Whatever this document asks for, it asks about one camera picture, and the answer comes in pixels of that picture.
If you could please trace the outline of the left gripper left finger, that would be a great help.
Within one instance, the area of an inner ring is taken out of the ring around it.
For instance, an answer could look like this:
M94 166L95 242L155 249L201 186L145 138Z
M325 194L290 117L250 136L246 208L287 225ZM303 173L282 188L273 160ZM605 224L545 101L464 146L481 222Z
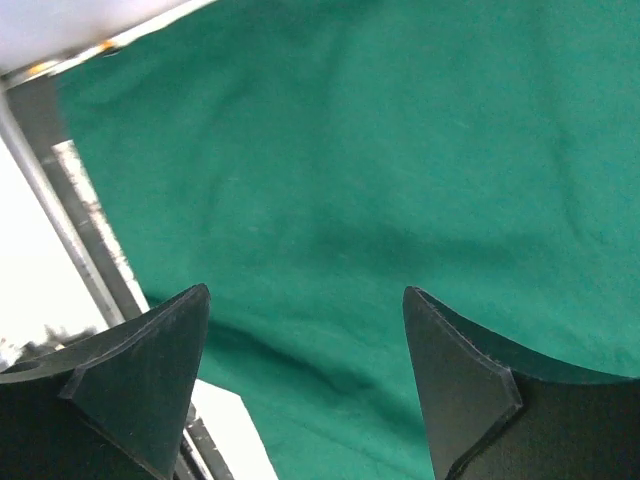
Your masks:
M198 284L2 372L2 478L172 478L208 318Z

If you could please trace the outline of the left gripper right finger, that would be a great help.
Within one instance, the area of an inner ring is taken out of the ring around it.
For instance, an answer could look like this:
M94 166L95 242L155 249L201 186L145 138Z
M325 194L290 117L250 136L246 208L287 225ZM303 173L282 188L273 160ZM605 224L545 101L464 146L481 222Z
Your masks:
M636 479L639 381L538 353L406 288L437 479Z

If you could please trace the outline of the dark green surgical cloth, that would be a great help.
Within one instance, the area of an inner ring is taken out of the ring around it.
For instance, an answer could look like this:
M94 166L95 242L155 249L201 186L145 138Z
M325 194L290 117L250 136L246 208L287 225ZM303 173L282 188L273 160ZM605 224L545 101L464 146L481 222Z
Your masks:
M428 479L402 296L639 372L635 1L218 1L61 75L147 297L282 479Z

